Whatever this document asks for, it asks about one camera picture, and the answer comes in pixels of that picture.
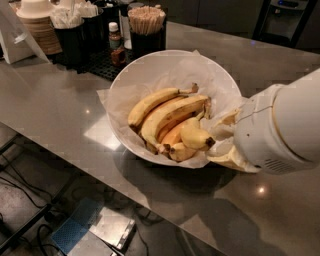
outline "bottle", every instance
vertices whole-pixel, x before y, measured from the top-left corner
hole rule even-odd
[[[126,54],[121,43],[121,34],[116,22],[109,23],[109,44],[112,64],[116,67],[125,65]]]

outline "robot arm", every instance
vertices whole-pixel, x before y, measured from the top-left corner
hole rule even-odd
[[[283,174],[320,162],[320,69],[248,99],[235,118],[233,143],[257,169]]]

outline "cup stack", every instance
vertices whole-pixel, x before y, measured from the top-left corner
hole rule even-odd
[[[54,6],[48,0],[22,0],[16,14],[46,55],[62,52],[50,21]]]

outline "counter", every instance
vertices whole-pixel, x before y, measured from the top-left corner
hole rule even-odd
[[[198,50],[249,97],[319,68],[320,55],[168,23],[167,49]],[[230,256],[318,255],[320,171],[244,174],[137,158],[110,131],[111,82],[30,58],[0,62],[0,122]]]

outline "electrical cord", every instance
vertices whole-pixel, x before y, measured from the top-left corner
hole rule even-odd
[[[32,243],[31,243],[27,238],[25,238],[24,236],[19,237],[19,240],[20,240],[21,242],[26,243],[26,244],[29,246],[30,249],[38,248],[38,247],[40,248],[40,245],[38,245],[38,246],[32,245]],[[42,247],[47,247],[47,246],[49,246],[49,247],[52,247],[52,248],[56,249],[56,251],[61,252],[61,250],[60,250],[57,246],[55,246],[55,245],[53,245],[53,244],[41,244],[41,246],[42,246]]]
[[[136,230],[138,233],[138,236],[141,240],[141,242],[143,243],[144,247],[146,248],[146,256],[149,256],[149,246],[147,244],[147,242],[142,238],[141,234],[140,234],[140,230],[138,229],[138,227],[136,226]]]
[[[62,215],[63,217],[65,218],[68,218],[69,217],[69,214],[63,210],[59,210],[59,209],[51,209],[50,212],[54,212],[54,213],[57,213],[59,215]]]
[[[44,249],[44,247],[46,246],[50,246],[50,247],[53,247],[55,248],[57,251],[61,252],[63,255],[65,255],[57,246],[53,245],[53,244],[42,244],[41,242],[41,236],[40,236],[40,232],[41,232],[41,229],[42,228],[47,228],[49,230],[50,233],[53,232],[52,228],[46,224],[41,224],[39,227],[38,227],[38,230],[37,230],[37,242],[38,242],[38,246],[42,252],[42,254],[44,256],[48,256],[46,250]]]
[[[76,187],[74,188],[72,191],[71,191],[71,198],[74,200],[74,201],[79,201],[82,197],[81,197],[81,190],[84,190],[86,192],[87,190],[87,187],[85,186],[80,186],[80,187]],[[103,196],[103,199],[104,199],[104,202],[105,203],[112,203],[113,206],[115,208],[118,208],[118,209],[124,209],[126,207],[128,207],[132,201],[129,199],[129,198],[116,198],[116,195],[117,194],[117,191],[115,190],[111,190],[111,191],[103,191],[103,192],[100,192],[100,191],[96,191],[95,193],[99,194],[99,195],[102,195]]]
[[[29,186],[29,188],[32,190],[32,189],[35,189],[35,190],[38,190],[44,194],[47,194],[49,197],[50,197],[50,200],[52,201],[52,195],[48,192],[48,191],[45,191],[41,188],[38,188],[32,184],[30,184],[29,182],[26,181],[26,179],[22,176],[22,174],[13,166],[13,164],[2,154],[2,157],[7,161],[8,165],[11,167],[11,169],[20,177],[20,179],[27,185]]]
[[[113,251],[116,255],[118,255],[118,256],[124,256],[123,253],[119,252],[118,249],[117,249],[117,247],[115,247],[113,244],[110,244],[110,243],[108,243],[107,241],[102,240],[101,238],[100,238],[100,240],[101,240],[106,246],[108,246],[109,249],[110,249],[111,251]]]
[[[12,187],[17,188],[17,189],[20,189],[20,190],[29,198],[29,200],[31,201],[31,203],[32,203],[35,207],[37,207],[37,208],[39,208],[39,209],[45,207],[45,205],[41,206],[41,205],[36,204],[36,203],[33,201],[32,197],[31,197],[23,188],[19,187],[18,185],[12,183],[11,181],[9,181],[9,180],[7,180],[7,179],[5,179],[5,178],[3,178],[3,177],[0,177],[0,179],[1,179],[1,180],[4,180],[4,181],[7,182],[7,183],[9,183],[9,184],[7,184],[7,185],[12,186]]]
[[[160,222],[162,222],[164,219],[159,217],[158,215],[156,215],[155,218],[151,218],[151,211],[148,210],[148,212],[144,215],[142,214],[139,209],[146,209],[143,208],[142,206],[138,206],[138,207],[134,207],[134,213],[139,217],[140,221],[142,222],[142,224],[146,225],[146,226],[152,226],[154,224],[158,224]]]
[[[3,223],[3,215],[2,215],[1,212],[0,212],[0,223]],[[30,243],[30,241],[27,238],[25,238],[24,236],[20,236],[18,238],[18,240],[21,241],[21,242],[26,243],[29,246],[29,248],[33,247],[32,244]]]

